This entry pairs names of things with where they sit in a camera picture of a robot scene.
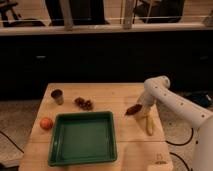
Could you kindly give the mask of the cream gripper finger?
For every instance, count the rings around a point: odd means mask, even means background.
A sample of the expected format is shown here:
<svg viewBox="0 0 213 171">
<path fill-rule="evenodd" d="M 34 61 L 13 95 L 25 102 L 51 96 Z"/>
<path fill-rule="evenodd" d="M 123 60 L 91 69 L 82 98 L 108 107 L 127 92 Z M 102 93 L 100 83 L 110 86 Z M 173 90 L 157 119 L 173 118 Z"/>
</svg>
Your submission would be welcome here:
<svg viewBox="0 0 213 171">
<path fill-rule="evenodd" d="M 136 113 L 135 118 L 136 119 L 146 118 L 149 115 L 150 111 L 151 111 L 150 106 L 144 106 L 139 112 Z"/>
</svg>

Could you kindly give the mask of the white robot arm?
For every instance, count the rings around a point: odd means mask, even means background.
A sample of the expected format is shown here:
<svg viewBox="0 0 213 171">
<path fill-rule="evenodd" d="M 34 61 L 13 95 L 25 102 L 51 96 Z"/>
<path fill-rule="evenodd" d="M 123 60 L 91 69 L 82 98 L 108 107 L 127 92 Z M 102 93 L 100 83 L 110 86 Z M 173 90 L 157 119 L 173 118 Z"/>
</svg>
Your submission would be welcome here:
<svg viewBox="0 0 213 171">
<path fill-rule="evenodd" d="M 160 101 L 197 131 L 192 171 L 213 171 L 213 112 L 169 90 L 167 76 L 146 79 L 137 102 L 148 114 L 150 108 Z"/>
</svg>

